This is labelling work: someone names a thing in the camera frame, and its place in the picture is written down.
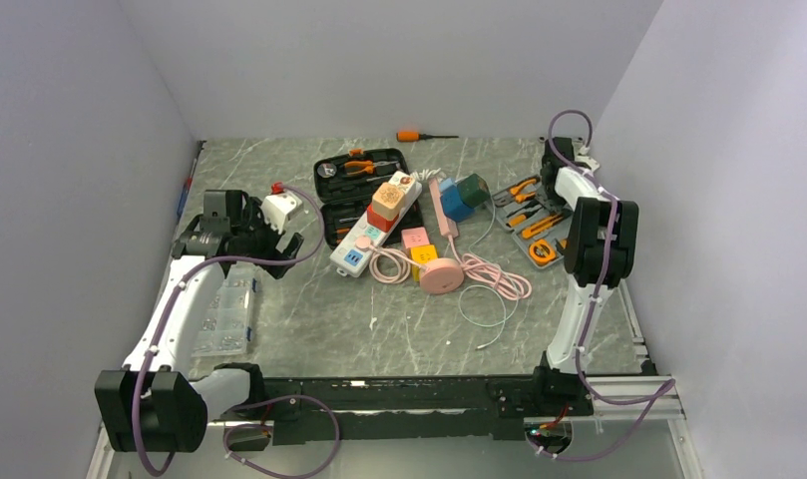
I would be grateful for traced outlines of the pink round plug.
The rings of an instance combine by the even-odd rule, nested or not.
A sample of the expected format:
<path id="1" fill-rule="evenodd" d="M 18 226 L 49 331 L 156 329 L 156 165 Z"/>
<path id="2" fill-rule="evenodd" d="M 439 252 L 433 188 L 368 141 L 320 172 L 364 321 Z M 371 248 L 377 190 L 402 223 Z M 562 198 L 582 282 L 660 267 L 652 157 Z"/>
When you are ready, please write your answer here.
<path id="1" fill-rule="evenodd" d="M 355 242 L 354 246 L 360 250 L 371 250 L 373 249 L 373 243 L 370 237 L 368 236 L 360 236 L 358 237 Z"/>

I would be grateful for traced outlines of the black plastic tool case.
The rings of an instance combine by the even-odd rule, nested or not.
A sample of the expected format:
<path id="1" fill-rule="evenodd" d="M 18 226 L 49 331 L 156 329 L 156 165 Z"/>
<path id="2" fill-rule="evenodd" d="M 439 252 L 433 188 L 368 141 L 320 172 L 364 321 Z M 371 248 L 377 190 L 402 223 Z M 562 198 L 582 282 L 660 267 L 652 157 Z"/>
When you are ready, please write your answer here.
<path id="1" fill-rule="evenodd" d="M 344 240 L 375 191 L 398 171 L 406 173 L 408 166 L 402 152 L 393 148 L 355 149 L 315 163 L 314 186 L 330 248 Z"/>

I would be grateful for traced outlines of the white multicolour power strip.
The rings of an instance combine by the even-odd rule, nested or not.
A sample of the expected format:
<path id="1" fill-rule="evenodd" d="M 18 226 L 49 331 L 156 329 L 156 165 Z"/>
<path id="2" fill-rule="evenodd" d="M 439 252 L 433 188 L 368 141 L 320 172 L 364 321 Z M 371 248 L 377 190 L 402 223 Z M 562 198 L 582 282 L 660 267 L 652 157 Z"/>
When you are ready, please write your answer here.
<path id="1" fill-rule="evenodd" d="M 396 172 L 372 195 L 365 213 L 330 255 L 342 276 L 359 277 L 422 193 L 419 180 Z"/>

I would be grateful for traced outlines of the grey plastic tool case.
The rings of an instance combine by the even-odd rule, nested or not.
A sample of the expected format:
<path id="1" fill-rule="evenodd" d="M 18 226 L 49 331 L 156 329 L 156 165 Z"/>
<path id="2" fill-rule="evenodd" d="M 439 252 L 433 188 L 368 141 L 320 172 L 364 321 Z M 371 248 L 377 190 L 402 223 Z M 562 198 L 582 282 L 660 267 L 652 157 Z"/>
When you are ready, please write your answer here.
<path id="1" fill-rule="evenodd" d="M 559 206 L 554 201 L 549 200 L 545 195 L 542 181 L 538 183 L 537 194 L 533 200 L 523 204 L 509 204 L 505 207 L 496 207 L 492 196 L 490 207 L 498 223 L 510 235 L 510 239 L 518 246 L 523 256 L 527 258 L 534 267 L 538 269 L 548 269 L 556 266 L 564 259 L 564 252 L 570 230 L 570 219 L 573 212 L 567 207 Z M 556 226 L 545 231 L 542 235 L 532 239 L 523 239 L 521 237 L 521 231 L 524 228 L 552 214 L 564 214 L 565 218 Z M 528 255 L 529 245 L 539 239 L 546 239 L 557 250 L 558 258 L 546 266 L 535 265 Z"/>

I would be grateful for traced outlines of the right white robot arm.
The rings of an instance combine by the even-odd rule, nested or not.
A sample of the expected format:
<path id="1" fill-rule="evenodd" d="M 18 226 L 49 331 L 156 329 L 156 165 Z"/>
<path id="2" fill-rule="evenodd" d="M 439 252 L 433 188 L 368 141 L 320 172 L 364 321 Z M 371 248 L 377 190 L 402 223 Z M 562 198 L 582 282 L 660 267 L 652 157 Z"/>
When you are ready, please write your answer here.
<path id="1" fill-rule="evenodd" d="M 546 198 L 571 214 L 561 247 L 568 296 L 529 390 L 534 408 L 553 414 L 588 393 L 581 376 L 591 361 L 589 343 L 605 303 L 633 269 L 639 206 L 601 187 L 591 167 L 575 161 L 571 138 L 547 139 L 541 179 Z"/>

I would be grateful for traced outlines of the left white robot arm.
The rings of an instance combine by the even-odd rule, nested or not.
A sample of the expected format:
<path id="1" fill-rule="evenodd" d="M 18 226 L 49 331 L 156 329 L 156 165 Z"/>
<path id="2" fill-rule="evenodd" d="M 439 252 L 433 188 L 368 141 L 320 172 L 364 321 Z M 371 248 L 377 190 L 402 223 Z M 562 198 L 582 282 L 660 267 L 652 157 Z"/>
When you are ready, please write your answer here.
<path id="1" fill-rule="evenodd" d="M 110 445 L 118 452 L 190 453 L 207 425 L 232 410 L 243 419 L 266 405 L 259 367 L 228 363 L 200 381 L 188 373 L 202 322 L 231 268 L 260 266 L 282 278 L 301 262 L 301 234 L 280 240 L 303 207 L 293 189 L 262 199 L 241 190 L 207 190 L 202 212 L 174 241 L 168 280 L 154 314 L 118 369 L 103 370 L 95 396 Z"/>

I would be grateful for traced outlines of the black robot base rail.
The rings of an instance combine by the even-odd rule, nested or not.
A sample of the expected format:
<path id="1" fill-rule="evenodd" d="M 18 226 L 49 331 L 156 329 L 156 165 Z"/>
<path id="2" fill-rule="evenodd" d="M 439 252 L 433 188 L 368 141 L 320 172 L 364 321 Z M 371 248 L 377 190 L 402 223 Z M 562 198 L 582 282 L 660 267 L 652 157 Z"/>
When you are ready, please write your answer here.
<path id="1" fill-rule="evenodd" d="M 590 395 L 548 399 L 534 374 L 268 378 L 277 402 L 223 415 L 263 423 L 276 445 L 309 441 L 490 437 L 521 440 L 537 421 L 563 422 L 594 412 Z"/>

